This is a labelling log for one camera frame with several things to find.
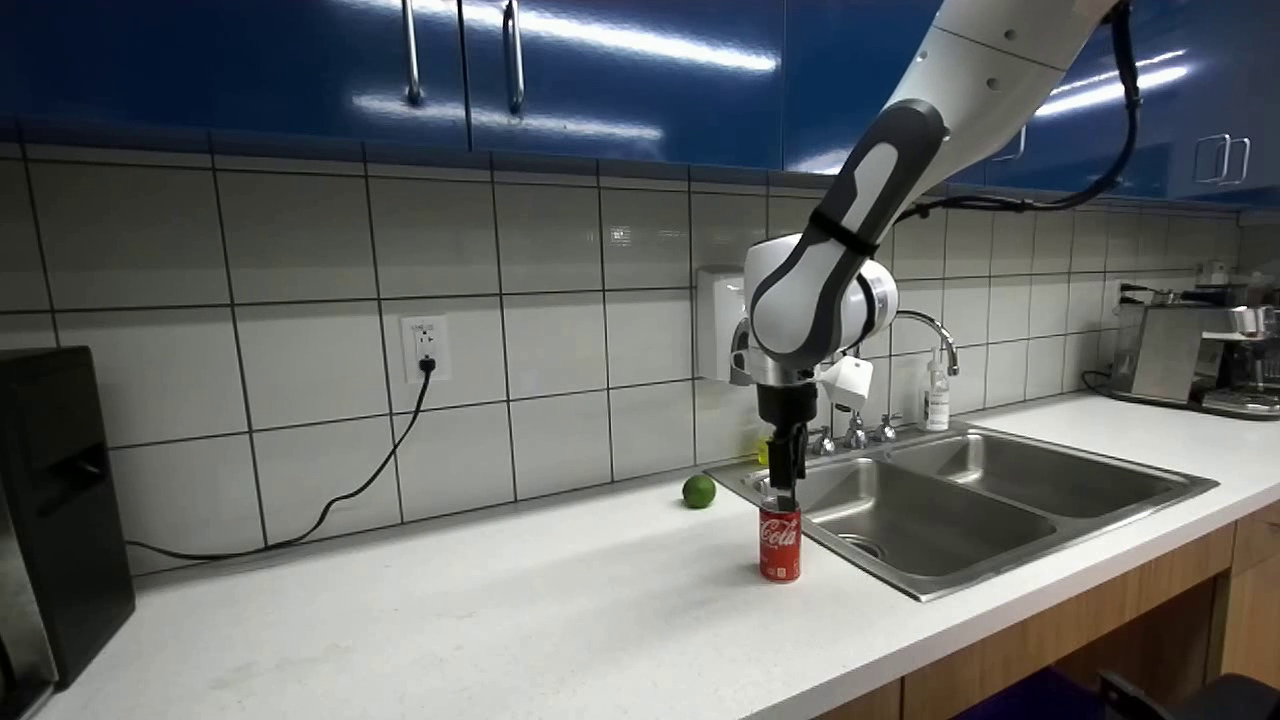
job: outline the red can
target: red can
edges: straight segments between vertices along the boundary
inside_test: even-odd
[[[801,575],[801,512],[759,509],[759,575],[791,582]]]

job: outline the upper cabinet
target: upper cabinet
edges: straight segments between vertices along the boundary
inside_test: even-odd
[[[831,173],[938,0],[0,0],[0,127],[372,154]],[[1137,0],[1122,197],[1276,204],[1276,0]],[[1122,140],[1098,26],[956,183],[1070,190]]]
[[[1141,145],[1119,197],[1257,207],[1280,198],[1276,0],[1141,0]],[[1106,169],[1122,140],[1106,26],[1028,119],[1021,152],[970,169],[969,183],[1070,190]]]
[[[472,146],[772,169],[783,0],[464,0]]]

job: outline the lower cabinet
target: lower cabinet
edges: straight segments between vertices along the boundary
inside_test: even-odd
[[[1170,704],[1240,672],[1280,689],[1280,503],[945,655],[828,720],[938,720],[1055,669]]]

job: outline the stainless steel sink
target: stainless steel sink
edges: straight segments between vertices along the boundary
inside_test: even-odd
[[[766,472],[717,478],[766,499]],[[811,461],[796,499],[804,537],[933,600],[1205,487],[1212,478],[969,428]]]

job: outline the black cable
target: black cable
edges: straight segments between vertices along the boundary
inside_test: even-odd
[[[332,499],[320,509],[320,514],[313,519],[313,526],[305,526],[300,537],[289,537],[289,539],[276,539],[276,544],[262,544],[262,546],[250,546],[250,553],[176,553],[176,546],[159,546],[159,544],[142,544],[142,539],[123,539],[123,544],[127,544],[127,546],[156,553],[156,554],[169,554],[169,561],[211,564],[211,561],[262,554],[262,553],[280,553],[280,546],[294,546],[294,544],[313,539],[313,537],[323,526],[323,519],[329,519],[329,512],[332,512],[334,503],[349,503],[349,499],[364,497],[364,493],[384,474],[384,469],[399,454],[399,442],[406,440],[406,432],[413,432],[416,418],[425,414],[435,358],[425,356],[425,358],[421,358],[421,370],[425,370],[425,383],[421,383],[421,392],[416,392],[416,401],[413,401],[406,428],[397,434],[397,442],[386,448],[386,454],[372,469],[372,474],[368,474],[361,487],[332,497]]]
[[[1078,207],[1078,204],[1111,190],[1119,173],[1122,173],[1122,164],[1131,160],[1137,130],[1141,130],[1137,127],[1141,81],[1137,81],[1126,0],[1119,0],[1111,7],[1106,26],[1111,26],[1115,76],[1119,76],[1119,89],[1122,89],[1122,145],[1119,145],[1115,160],[1106,164],[1106,173],[1098,173],[1078,190],[1055,197],[1055,198],[1028,198],[1028,197],[938,197],[938,198],[921,198],[906,211],[898,211],[897,225],[904,225],[911,216],[928,221],[928,211],[934,211],[934,207],[956,207],[956,211],[1069,211],[1069,207]]]

